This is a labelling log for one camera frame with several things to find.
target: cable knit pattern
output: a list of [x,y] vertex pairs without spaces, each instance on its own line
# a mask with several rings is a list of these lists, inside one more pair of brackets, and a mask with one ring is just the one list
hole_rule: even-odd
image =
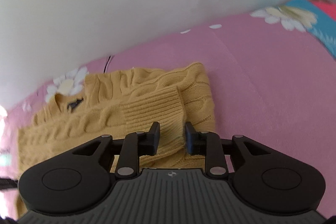
[[[68,103],[81,97],[83,102],[70,112]],[[140,167],[204,168],[204,157],[190,156],[184,148],[186,121],[197,130],[215,131],[214,103],[202,64],[169,72],[134,68],[87,75],[80,94],[56,94],[35,114],[30,127],[19,130],[18,176],[102,134],[121,139],[137,130],[148,131],[154,121],[161,125],[157,155],[142,156]],[[20,199],[17,209],[19,215],[25,211]]]

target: red fabric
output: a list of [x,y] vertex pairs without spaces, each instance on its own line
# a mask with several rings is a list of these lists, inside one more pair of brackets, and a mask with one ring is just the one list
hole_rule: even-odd
[[336,20],[336,4],[329,4],[323,1],[313,1],[312,3],[325,12],[328,16],[330,16],[333,20]]

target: blue fabric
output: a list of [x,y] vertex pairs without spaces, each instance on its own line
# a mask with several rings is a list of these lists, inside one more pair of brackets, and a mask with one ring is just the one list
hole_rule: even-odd
[[319,39],[330,54],[336,58],[336,21],[308,0],[291,0],[285,5],[308,10],[317,16],[317,23],[312,28],[306,29]]

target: white flower print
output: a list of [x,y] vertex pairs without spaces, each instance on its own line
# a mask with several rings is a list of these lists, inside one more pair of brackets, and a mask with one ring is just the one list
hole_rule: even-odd
[[221,27],[222,27],[222,24],[214,24],[214,25],[209,26],[209,28],[214,29],[214,30],[219,29]]
[[87,67],[81,67],[54,79],[54,84],[47,86],[47,95],[44,100],[48,103],[55,93],[63,95],[75,95],[79,93],[83,88],[83,80],[88,73]]
[[24,101],[23,104],[22,104],[22,110],[24,112],[31,112],[32,107],[30,106],[30,104],[27,104],[27,102]]
[[191,31],[191,29],[189,29],[189,30],[185,30],[185,31],[183,31],[183,32],[180,32],[181,34],[184,34],[184,33],[188,33],[188,32],[190,32]]
[[254,11],[250,15],[265,18],[265,22],[268,24],[281,22],[288,31],[297,29],[300,32],[305,32],[305,28],[311,28],[312,24],[317,22],[316,15],[312,12],[290,6],[268,7]]

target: ribbed gray surface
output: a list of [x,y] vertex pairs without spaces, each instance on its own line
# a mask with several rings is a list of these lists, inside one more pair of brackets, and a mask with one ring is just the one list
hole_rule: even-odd
[[66,217],[29,211],[19,224],[321,224],[317,212],[271,216],[249,208],[225,181],[206,178],[199,169],[145,169],[133,180],[119,181],[94,209]]

